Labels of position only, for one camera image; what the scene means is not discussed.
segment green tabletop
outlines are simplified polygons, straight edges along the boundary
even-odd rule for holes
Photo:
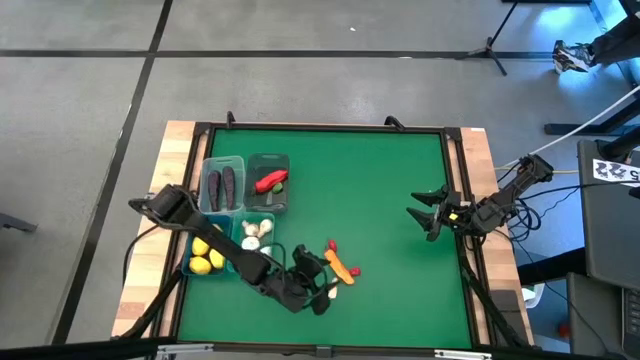
[[[331,238],[362,276],[340,285],[322,316],[311,309],[292,314],[236,274],[191,277],[179,340],[471,347],[453,234],[443,230],[428,243],[405,211],[427,210],[412,191],[446,183],[438,135],[216,130],[211,156],[240,155],[246,166],[253,153],[290,158],[289,207],[275,221],[288,264],[297,244],[322,256]]]

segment yellow lemon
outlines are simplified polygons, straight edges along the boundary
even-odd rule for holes
[[[211,249],[209,252],[209,260],[211,260],[211,264],[216,269],[222,269],[224,266],[224,256],[222,256],[215,249]]]
[[[191,245],[191,252],[193,252],[193,255],[202,256],[206,254],[207,251],[209,251],[209,245],[207,245],[206,242],[200,238],[193,239],[193,245]]]
[[[211,264],[203,257],[194,256],[189,260],[189,269],[194,274],[206,275],[211,272]]]

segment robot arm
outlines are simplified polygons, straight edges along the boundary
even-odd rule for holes
[[[294,250],[296,265],[290,269],[259,251],[244,250],[211,226],[196,207],[194,196],[179,186],[166,185],[154,198],[133,199],[129,206],[164,229],[198,236],[230,261],[249,286],[289,311],[297,313],[311,306],[316,315],[321,315],[328,309],[330,287],[317,286],[313,279],[324,272],[329,262],[311,254],[303,245]]]
[[[427,240],[435,241],[442,225],[454,232],[469,236],[484,236],[502,226],[515,211],[515,200],[531,185],[551,181],[553,167],[538,155],[528,155],[520,159],[517,174],[500,191],[482,199],[477,204],[463,206],[460,194],[447,185],[430,193],[411,193],[416,200],[436,206],[433,214],[413,208],[407,211],[428,233]]]

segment red pepper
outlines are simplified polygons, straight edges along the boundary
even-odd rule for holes
[[[257,194],[263,194],[271,191],[273,186],[279,182],[283,182],[289,176],[288,170],[276,170],[271,174],[263,177],[256,182],[255,189]]]
[[[362,271],[360,271],[359,267],[354,267],[353,269],[349,269],[349,274],[353,277],[362,275]]]
[[[336,244],[335,240],[329,239],[329,249],[333,250],[334,252],[338,252],[338,245]]]

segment gray floor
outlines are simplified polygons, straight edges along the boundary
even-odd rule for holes
[[[162,2],[105,4],[0,2],[0,48],[148,48]],[[480,46],[507,10],[499,0],[182,0],[161,48],[458,51]],[[557,38],[598,34],[586,6],[523,4],[496,49],[550,51]],[[0,232],[0,332],[8,334],[0,347],[46,341],[141,64],[0,58],[0,211],[40,224],[34,235]],[[584,122],[629,90],[616,66],[558,77],[547,61],[504,64],[508,77],[486,60],[156,60],[70,341],[110,334],[122,257],[139,224],[126,201],[147,191],[168,120],[222,120],[233,110],[239,121],[378,124],[393,114],[406,124],[485,127],[502,165],[550,141],[544,123]],[[576,169],[575,139],[543,156]],[[537,189],[576,182],[558,176]],[[532,205],[544,209],[561,196]],[[551,256],[582,243],[574,196],[525,247]]]

